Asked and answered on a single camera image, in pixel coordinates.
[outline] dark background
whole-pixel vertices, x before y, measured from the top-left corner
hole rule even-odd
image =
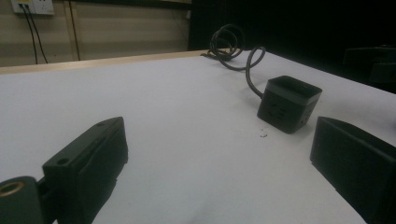
[[[246,33],[247,49],[264,45],[295,62],[396,92],[394,83],[370,82],[369,69],[343,64],[346,49],[396,44],[391,16],[384,0],[192,0],[189,49],[208,49],[213,33],[234,23]]]

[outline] white wall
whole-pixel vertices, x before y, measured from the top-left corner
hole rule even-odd
[[[78,55],[91,60],[187,50],[190,23],[186,11],[69,5],[61,0],[53,0],[53,5],[54,16],[34,15],[49,63],[75,61]],[[38,44],[36,48],[39,63],[44,63]],[[34,63],[26,19],[13,13],[9,0],[0,1],[0,66]]]

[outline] wall socket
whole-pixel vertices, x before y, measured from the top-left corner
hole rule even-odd
[[[20,4],[23,4],[29,7],[32,14],[54,14],[52,0],[11,0],[11,4],[15,13],[23,13],[23,9],[20,7]]]

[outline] white table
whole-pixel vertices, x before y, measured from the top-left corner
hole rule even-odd
[[[283,75],[322,88],[307,125],[258,119],[245,74],[204,57],[1,75],[0,181],[38,180],[81,133],[123,116],[130,160],[94,224],[364,223],[311,164],[315,126],[340,119],[396,146],[395,95],[271,53],[251,72],[261,91]]]

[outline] power cord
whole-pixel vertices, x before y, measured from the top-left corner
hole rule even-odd
[[[26,17],[26,20],[27,20],[27,22],[29,23],[29,28],[30,28],[30,32],[31,32],[31,34],[32,34],[34,49],[35,49],[35,38],[34,38],[33,31],[32,31],[32,27],[31,27],[31,25],[30,25],[30,22],[29,22],[29,19],[28,19],[27,15],[29,15],[30,20],[32,21],[33,27],[35,28],[35,33],[36,33],[36,35],[37,35],[38,44],[39,44],[40,49],[41,49],[41,54],[43,55],[43,58],[44,58],[44,60],[46,61],[46,63],[49,63],[49,62],[47,61],[46,54],[44,53],[43,45],[41,44],[40,34],[38,33],[37,27],[35,26],[35,20],[33,20],[32,12],[30,11],[29,6],[24,5],[24,4],[20,4],[20,7],[23,9],[23,13],[24,13],[24,15],[25,15],[25,17]],[[35,64],[37,64],[37,53],[36,53],[36,50],[35,50]]]
[[[240,34],[242,41],[238,41],[236,34],[233,33],[231,30],[236,30]],[[246,41],[245,34],[242,31],[242,29],[239,28],[239,26],[234,24],[224,25],[212,35],[212,38],[209,43],[209,51],[207,53],[201,54],[201,56],[204,56],[209,59],[218,60],[225,67],[233,71],[245,71],[247,84],[254,91],[254,93],[256,93],[260,98],[262,98],[262,92],[257,90],[254,84],[251,82],[250,69],[256,66],[262,60],[266,52],[265,47],[260,46],[254,48],[247,57],[247,64],[245,67],[235,67],[226,63],[236,58],[238,55],[242,53],[242,51],[245,48],[245,41]],[[220,49],[219,45],[226,46],[225,48],[228,49],[228,51]],[[257,50],[261,50],[262,53],[260,57],[253,63],[252,62],[253,56]]]

